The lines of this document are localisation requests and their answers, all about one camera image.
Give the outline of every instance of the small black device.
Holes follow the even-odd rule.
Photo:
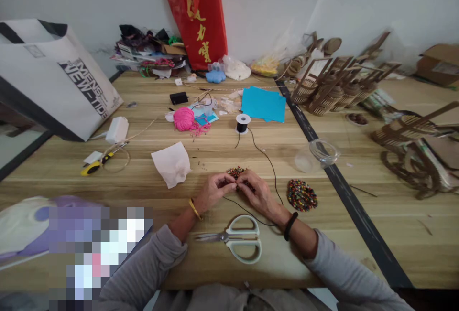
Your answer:
[[[180,103],[188,102],[188,96],[186,95],[185,91],[181,93],[170,94],[169,96],[171,98],[172,104],[180,104]]]

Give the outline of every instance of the white charger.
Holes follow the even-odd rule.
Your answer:
[[[125,142],[128,134],[128,128],[129,122],[125,117],[114,118],[111,121],[105,140],[112,145]]]

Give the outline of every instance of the person's left hand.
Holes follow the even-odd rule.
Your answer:
[[[207,177],[199,195],[194,200],[194,205],[199,214],[212,208],[223,196],[236,190],[237,184],[234,177],[227,173],[219,173]]]

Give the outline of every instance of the white cable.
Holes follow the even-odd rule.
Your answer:
[[[100,138],[104,138],[107,136],[107,133],[108,132],[103,132],[103,133],[100,133],[98,136],[95,136],[95,137],[92,137],[92,138],[89,138],[88,140],[94,140],[94,139],[100,139]]]
[[[34,259],[34,258],[43,256],[43,255],[46,255],[46,254],[48,254],[48,253],[49,253],[49,251],[44,251],[44,252],[42,252],[42,253],[39,253],[39,254],[36,254],[36,255],[33,255],[33,256],[28,256],[28,257],[26,257],[26,258],[24,258],[24,259],[22,259],[22,260],[19,260],[19,261],[10,263],[10,264],[5,265],[5,266],[2,266],[2,267],[0,267],[0,270],[5,270],[5,269],[8,269],[8,268],[17,266],[18,264],[21,264],[21,263],[30,261],[30,260],[32,260],[32,259]]]

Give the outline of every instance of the shopping bag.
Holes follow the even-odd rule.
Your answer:
[[[37,19],[0,22],[0,101],[75,141],[123,103],[68,25]]]
[[[194,70],[228,54],[221,0],[167,0]]]

